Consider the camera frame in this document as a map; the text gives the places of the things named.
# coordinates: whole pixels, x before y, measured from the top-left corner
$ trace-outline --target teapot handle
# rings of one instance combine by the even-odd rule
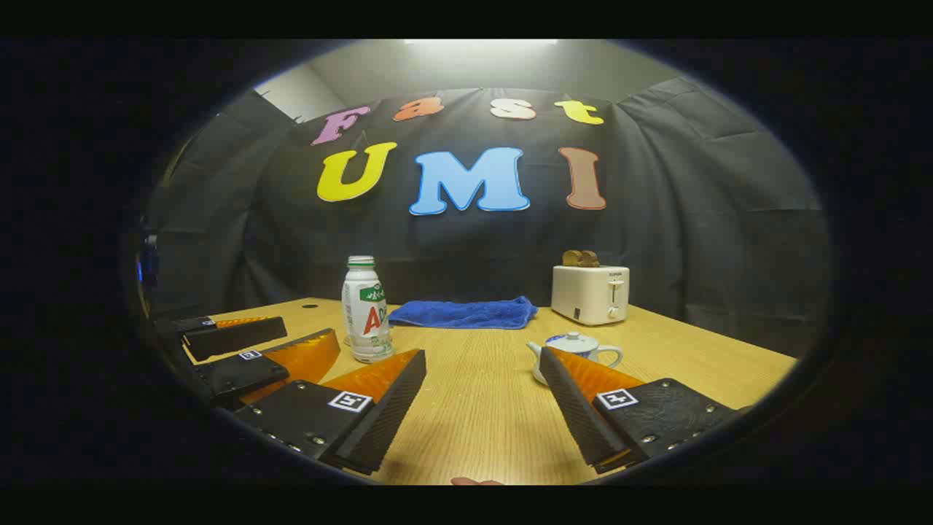
[[[597,356],[602,352],[613,352],[616,354],[616,360],[612,364],[607,365],[609,368],[615,368],[617,364],[622,361],[622,349],[619,347],[611,347],[609,345],[600,345],[599,348],[594,350],[590,354],[590,361],[599,362]]]

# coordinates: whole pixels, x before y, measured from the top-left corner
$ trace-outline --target teapot spout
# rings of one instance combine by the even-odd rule
[[[535,343],[531,343],[531,342],[526,343],[525,345],[528,346],[531,349],[531,351],[535,353],[535,357],[538,357],[538,358],[541,357],[541,346],[536,345]]]

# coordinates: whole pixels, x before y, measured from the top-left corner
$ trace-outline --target blue towel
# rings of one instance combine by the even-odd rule
[[[511,301],[489,303],[410,301],[389,314],[389,322],[432,328],[520,330],[536,313],[537,307],[524,295]]]

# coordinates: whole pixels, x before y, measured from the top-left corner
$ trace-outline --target bottle cap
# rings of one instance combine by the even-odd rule
[[[376,260],[371,255],[351,255],[347,258],[347,266],[374,266]]]

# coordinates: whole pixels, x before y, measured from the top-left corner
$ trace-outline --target teapot lid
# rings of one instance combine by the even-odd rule
[[[580,332],[568,332],[548,337],[544,344],[548,347],[576,354],[595,349],[599,346],[599,341],[587,335],[581,335]]]

